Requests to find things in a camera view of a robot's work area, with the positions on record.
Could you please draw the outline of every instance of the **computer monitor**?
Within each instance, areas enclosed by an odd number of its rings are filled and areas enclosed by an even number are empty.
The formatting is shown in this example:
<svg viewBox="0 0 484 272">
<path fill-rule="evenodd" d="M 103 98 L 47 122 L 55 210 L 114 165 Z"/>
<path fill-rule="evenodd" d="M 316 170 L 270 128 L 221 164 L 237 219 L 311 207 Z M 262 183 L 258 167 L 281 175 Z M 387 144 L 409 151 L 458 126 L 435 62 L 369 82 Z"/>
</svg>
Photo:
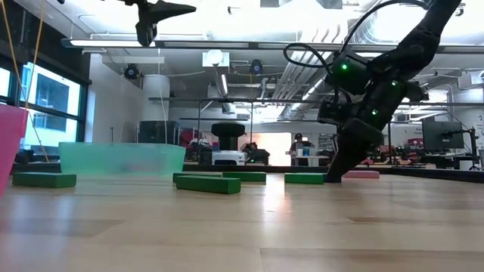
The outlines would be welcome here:
<svg viewBox="0 0 484 272">
<path fill-rule="evenodd" d="M 450 131 L 462 130 L 459 122 L 422 122 L 423 146 L 426 150 L 444 150 L 448 148 L 464 148 L 462 133 L 446 136 Z"/>
</svg>

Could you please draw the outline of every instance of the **desk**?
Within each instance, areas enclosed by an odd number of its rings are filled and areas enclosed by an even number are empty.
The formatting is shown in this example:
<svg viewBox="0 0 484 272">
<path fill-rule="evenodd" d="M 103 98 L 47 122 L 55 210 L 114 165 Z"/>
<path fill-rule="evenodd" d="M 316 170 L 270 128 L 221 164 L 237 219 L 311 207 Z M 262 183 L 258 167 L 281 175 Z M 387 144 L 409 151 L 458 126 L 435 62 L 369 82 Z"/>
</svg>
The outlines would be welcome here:
<svg viewBox="0 0 484 272">
<path fill-rule="evenodd" d="M 299 159 L 307 159 L 308 166 L 319 167 L 319 159 L 329 159 L 329 156 L 293 156 L 294 165 L 299 166 Z"/>
</svg>

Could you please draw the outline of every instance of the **ceiling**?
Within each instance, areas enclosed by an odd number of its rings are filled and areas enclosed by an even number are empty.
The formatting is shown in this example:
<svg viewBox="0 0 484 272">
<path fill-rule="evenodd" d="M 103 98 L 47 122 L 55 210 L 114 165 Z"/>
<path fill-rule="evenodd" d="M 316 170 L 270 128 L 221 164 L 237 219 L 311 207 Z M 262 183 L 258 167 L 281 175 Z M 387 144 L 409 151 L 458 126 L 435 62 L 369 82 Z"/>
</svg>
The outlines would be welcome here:
<svg viewBox="0 0 484 272">
<path fill-rule="evenodd" d="M 15 0 L 36 16 L 40 15 L 42 0 Z M 114 0 L 66 0 L 59 5 L 57 0 L 46 0 L 45 22 L 73 39 L 135 39 L 137 18 L 136 7 L 125 6 Z M 316 0 L 278 0 L 278 8 L 261 8 L 272 5 L 272 0 L 178 0 L 170 1 L 197 7 L 197 12 L 170 18 L 158 24 L 157 39 L 164 40 L 216 40 L 216 41 L 258 41 L 258 42 L 296 42 L 307 33 L 318 29 L 329 29 L 339 25 L 347 26 L 347 21 L 362 15 L 375 0 L 346 0 L 358 6 L 347 5 L 341 12 L 325 10 Z M 466 0 L 464 15 L 454 18 L 442 36 L 442 43 L 482 45 L 484 44 L 484 26 L 477 23 L 484 11 L 482 0 Z M 227 7 L 232 7 L 228 14 Z M 388 38 L 400 39 L 421 18 L 422 13 L 416 8 L 398 7 L 379 11 L 376 19 L 366 27 L 373 28 L 375 40 Z M 327 42 L 322 39 L 314 42 Z M 195 49 L 109 49 L 103 54 L 106 65 L 117 73 L 122 73 L 133 57 L 152 58 L 153 63 L 139 64 L 145 74 L 161 73 L 171 76 L 171 89 L 176 97 L 206 97 L 206 87 L 213 81 L 215 73 L 202 67 L 204 50 Z M 265 66 L 264 74 L 269 78 L 283 76 L 288 65 L 280 51 L 227 51 L 232 66 L 238 74 L 227 75 L 229 84 L 248 84 L 260 82 L 262 77 L 250 78 L 247 65 L 259 59 Z M 164 57 L 158 63 L 158 57 Z M 433 74 L 432 68 L 483 68 L 484 55 L 437 55 L 434 61 L 421 74 Z M 448 73 L 451 70 L 440 70 Z M 305 71 L 306 84 L 313 83 L 318 74 L 314 70 Z M 434 76 L 420 77 L 425 82 Z M 299 89 L 293 98 L 301 98 L 309 87 Z M 240 88 L 231 88 L 229 93 L 244 92 Z"/>
</svg>

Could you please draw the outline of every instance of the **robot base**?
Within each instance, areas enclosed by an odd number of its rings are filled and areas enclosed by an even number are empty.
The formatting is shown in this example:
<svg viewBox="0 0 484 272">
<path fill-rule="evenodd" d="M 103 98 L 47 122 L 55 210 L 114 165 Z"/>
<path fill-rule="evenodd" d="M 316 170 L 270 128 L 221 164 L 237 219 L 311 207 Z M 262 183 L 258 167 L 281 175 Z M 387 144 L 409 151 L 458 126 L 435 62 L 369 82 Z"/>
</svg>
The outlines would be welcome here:
<svg viewBox="0 0 484 272">
<path fill-rule="evenodd" d="M 213 165 L 245 165 L 245 154 L 242 151 L 222 150 L 212 153 Z"/>
</svg>

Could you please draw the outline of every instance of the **teal plastic bin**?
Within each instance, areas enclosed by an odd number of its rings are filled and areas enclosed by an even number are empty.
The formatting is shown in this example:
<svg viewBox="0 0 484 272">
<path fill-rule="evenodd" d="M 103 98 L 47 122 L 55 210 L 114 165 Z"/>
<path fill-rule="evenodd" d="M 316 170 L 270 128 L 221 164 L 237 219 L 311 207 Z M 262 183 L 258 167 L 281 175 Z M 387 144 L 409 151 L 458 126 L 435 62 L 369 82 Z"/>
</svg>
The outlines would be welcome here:
<svg viewBox="0 0 484 272">
<path fill-rule="evenodd" d="M 172 176 L 183 170 L 184 147 L 171 144 L 59 143 L 63 173 Z"/>
</svg>

